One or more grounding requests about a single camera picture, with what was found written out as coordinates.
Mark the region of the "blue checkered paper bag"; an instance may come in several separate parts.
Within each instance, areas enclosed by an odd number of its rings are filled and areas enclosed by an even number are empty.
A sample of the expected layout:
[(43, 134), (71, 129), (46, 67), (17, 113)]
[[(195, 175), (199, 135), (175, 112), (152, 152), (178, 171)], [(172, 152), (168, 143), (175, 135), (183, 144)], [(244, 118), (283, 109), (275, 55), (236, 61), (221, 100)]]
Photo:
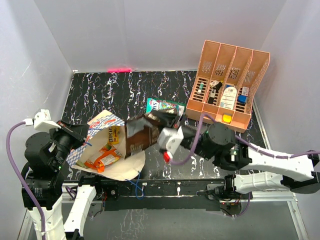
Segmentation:
[[(141, 173), (146, 160), (144, 151), (126, 157), (126, 129), (125, 122), (107, 110), (103, 110), (88, 122), (89, 130), (86, 142), (76, 150), (72, 150), (67, 157), (70, 167), (87, 173), (97, 174), (105, 178), (127, 182), (133, 180)], [(115, 149), (121, 154), (121, 158), (104, 168), (102, 172), (85, 166), (86, 161), (94, 162), (94, 156), (111, 140), (110, 129), (119, 127), (119, 143)]]

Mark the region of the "teal Fox's candy bag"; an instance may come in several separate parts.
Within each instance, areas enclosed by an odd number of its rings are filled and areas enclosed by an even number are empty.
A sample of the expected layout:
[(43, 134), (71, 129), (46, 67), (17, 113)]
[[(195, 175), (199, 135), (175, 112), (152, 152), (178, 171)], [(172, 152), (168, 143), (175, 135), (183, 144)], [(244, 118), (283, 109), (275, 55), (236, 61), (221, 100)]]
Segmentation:
[(156, 98), (148, 98), (146, 102), (146, 113), (150, 113), (152, 110), (166, 110), (166, 109), (174, 109), (176, 111), (179, 110), (179, 107), (175, 103), (168, 102), (166, 100), (156, 99)]

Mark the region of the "brown chocolate snack bag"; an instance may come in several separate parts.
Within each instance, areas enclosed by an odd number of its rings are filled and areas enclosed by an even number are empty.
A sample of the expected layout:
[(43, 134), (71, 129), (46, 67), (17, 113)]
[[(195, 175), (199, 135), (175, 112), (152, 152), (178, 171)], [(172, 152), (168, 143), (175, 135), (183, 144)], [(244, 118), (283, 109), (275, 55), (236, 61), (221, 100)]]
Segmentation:
[(178, 114), (175, 109), (152, 110), (125, 122), (125, 157), (128, 158), (154, 145), (160, 130), (160, 112)]

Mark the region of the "green snack bag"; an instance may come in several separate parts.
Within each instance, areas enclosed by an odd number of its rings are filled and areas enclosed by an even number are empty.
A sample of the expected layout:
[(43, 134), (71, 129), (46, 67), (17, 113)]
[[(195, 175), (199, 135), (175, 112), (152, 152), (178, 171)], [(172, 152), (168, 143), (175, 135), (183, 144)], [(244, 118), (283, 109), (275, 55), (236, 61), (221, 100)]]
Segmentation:
[(179, 103), (179, 102), (175, 102), (175, 101), (172, 101), (172, 100), (165, 100), (165, 101), (167, 103), (175, 105), (179, 116), (182, 116), (185, 113), (186, 106), (187, 106), (185, 103)]

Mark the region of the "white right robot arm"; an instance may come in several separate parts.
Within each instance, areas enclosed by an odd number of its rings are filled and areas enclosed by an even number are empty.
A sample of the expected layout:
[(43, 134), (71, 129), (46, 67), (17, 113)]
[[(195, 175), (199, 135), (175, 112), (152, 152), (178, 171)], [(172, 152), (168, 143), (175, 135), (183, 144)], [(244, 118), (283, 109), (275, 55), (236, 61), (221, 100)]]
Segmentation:
[(221, 201), (239, 199), (255, 191), (290, 190), (298, 194), (313, 194), (320, 189), (320, 174), (314, 167), (320, 162), (318, 151), (289, 154), (261, 148), (249, 143), (225, 124), (213, 121), (201, 131), (203, 113), (194, 129), (183, 123), (186, 115), (155, 111), (161, 122), (157, 143), (166, 163), (184, 165), (193, 154), (227, 171), (256, 170), (248, 175), (230, 174), (223, 184), (207, 186), (203, 191), (209, 198)]

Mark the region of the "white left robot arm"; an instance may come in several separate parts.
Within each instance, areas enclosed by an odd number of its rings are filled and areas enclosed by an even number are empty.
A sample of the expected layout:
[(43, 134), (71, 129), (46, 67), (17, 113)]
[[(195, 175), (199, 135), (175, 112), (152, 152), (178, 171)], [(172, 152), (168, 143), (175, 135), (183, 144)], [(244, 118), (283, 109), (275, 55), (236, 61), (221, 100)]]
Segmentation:
[(93, 200), (103, 195), (95, 177), (82, 179), (67, 217), (63, 220), (62, 200), (65, 177), (61, 171), (68, 155), (86, 142), (88, 124), (73, 125), (62, 120), (30, 136), (25, 143), (27, 167), (22, 171), (22, 199), (39, 240), (82, 240)]

